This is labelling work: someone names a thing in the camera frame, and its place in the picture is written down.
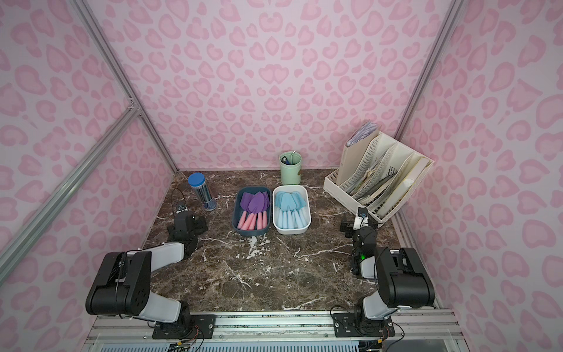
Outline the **dark teal storage box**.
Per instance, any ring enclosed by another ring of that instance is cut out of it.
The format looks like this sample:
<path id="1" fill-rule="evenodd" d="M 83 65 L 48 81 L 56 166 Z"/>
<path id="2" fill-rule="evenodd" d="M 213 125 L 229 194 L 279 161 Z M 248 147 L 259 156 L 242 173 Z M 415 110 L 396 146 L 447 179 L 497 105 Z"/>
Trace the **dark teal storage box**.
<path id="1" fill-rule="evenodd" d="M 242 188 L 237 195 L 232 225 L 244 237 L 265 235 L 271 225 L 272 193 L 262 186 Z"/>

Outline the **white storage box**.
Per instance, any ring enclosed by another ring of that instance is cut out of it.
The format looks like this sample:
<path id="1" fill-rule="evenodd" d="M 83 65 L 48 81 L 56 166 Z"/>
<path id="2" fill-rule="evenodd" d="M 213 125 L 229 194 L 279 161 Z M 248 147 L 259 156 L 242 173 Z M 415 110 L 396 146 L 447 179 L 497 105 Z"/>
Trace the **white storage box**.
<path id="1" fill-rule="evenodd" d="M 306 233 L 312 222 L 307 190 L 300 185 L 279 186 L 273 193 L 274 227 L 282 235 Z"/>

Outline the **blue shovel vertical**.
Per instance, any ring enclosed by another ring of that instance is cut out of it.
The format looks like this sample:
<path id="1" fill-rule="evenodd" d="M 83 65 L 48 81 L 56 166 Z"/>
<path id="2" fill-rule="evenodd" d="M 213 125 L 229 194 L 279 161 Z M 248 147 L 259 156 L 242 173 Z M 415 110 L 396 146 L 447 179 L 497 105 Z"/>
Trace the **blue shovel vertical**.
<path id="1" fill-rule="evenodd" d="M 301 218 L 301 227 L 307 227 L 308 215 L 306 215 L 306 201 L 299 192 L 293 192 L 293 198 L 297 205 L 297 212 Z"/>

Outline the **pointed purple shovel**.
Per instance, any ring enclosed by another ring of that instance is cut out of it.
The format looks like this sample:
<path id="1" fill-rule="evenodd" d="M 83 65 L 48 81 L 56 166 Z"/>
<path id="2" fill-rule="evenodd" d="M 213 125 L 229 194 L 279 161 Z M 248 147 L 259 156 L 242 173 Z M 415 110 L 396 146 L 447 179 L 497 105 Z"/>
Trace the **pointed purple shovel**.
<path id="1" fill-rule="evenodd" d="M 247 230 L 257 230 L 257 215 L 262 212 L 263 205 L 264 199 L 262 192 L 258 192 L 254 195 L 252 201 L 249 203 L 249 218 L 247 219 Z"/>

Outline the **round purple shovel pink handle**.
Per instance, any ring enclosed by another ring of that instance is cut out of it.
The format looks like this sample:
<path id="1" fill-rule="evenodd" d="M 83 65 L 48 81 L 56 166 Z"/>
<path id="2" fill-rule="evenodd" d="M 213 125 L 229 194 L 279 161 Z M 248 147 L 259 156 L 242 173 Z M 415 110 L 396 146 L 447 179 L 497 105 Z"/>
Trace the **round purple shovel pink handle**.
<path id="1" fill-rule="evenodd" d="M 263 215 L 263 212 L 261 212 L 257 215 L 256 229 L 257 230 L 263 230 L 264 227 L 265 227 L 265 225 L 264 225 L 264 215 Z"/>

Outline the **blue shovel angled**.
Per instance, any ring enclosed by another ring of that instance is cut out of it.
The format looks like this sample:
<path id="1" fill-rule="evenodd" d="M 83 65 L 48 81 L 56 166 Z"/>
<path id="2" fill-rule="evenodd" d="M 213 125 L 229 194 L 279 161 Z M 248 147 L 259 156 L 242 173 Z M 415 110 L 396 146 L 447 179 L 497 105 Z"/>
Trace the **blue shovel angled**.
<path id="1" fill-rule="evenodd" d="M 289 220 L 289 230 L 293 230 L 295 228 L 294 222 L 294 211 L 297 208 L 296 202 L 293 199 L 293 195 L 291 193 L 285 192 L 282 198 L 282 210 L 288 212 L 288 220 Z"/>

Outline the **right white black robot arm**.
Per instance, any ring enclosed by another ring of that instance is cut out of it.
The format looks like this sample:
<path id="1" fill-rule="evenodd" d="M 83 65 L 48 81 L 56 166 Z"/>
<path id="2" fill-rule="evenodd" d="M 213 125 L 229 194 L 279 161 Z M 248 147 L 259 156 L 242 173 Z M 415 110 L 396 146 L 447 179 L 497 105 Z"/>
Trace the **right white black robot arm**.
<path id="1" fill-rule="evenodd" d="M 356 305 L 357 321 L 384 321 L 401 309 L 433 305 L 435 289 L 416 249 L 378 246 L 378 223 L 367 208 L 357 208 L 353 221 L 344 218 L 340 232 L 353 242 L 352 274 L 377 285 L 374 293 Z"/>

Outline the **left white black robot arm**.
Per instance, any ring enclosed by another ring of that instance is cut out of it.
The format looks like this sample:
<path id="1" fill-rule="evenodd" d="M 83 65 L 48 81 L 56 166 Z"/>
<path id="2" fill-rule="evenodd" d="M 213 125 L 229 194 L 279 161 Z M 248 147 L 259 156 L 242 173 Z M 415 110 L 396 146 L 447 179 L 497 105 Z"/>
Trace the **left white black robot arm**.
<path id="1" fill-rule="evenodd" d="M 86 298 L 88 314 L 191 325 L 188 305 L 152 292 L 150 282 L 153 272 L 189 258 L 208 224 L 204 217 L 185 209 L 174 214 L 167 230 L 169 241 L 160 246 L 105 255 Z"/>

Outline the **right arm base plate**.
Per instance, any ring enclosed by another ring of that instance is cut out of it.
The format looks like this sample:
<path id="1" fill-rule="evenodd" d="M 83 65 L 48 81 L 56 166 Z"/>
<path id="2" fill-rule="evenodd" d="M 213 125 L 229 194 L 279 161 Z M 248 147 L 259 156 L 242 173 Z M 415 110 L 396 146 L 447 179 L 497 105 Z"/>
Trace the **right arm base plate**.
<path id="1" fill-rule="evenodd" d="M 396 335 L 390 318 L 370 320 L 356 313 L 333 312 L 331 318 L 334 323 L 336 337 L 377 337 L 389 338 Z"/>

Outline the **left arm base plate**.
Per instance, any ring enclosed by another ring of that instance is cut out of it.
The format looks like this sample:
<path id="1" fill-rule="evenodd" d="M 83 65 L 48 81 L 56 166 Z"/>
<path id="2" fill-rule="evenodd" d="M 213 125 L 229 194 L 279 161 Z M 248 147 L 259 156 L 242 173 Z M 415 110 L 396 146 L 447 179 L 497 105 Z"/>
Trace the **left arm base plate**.
<path id="1" fill-rule="evenodd" d="M 153 329 L 153 340 L 192 340 L 194 338 L 210 340 L 216 325 L 216 315 L 191 315 L 187 323 L 157 323 Z"/>

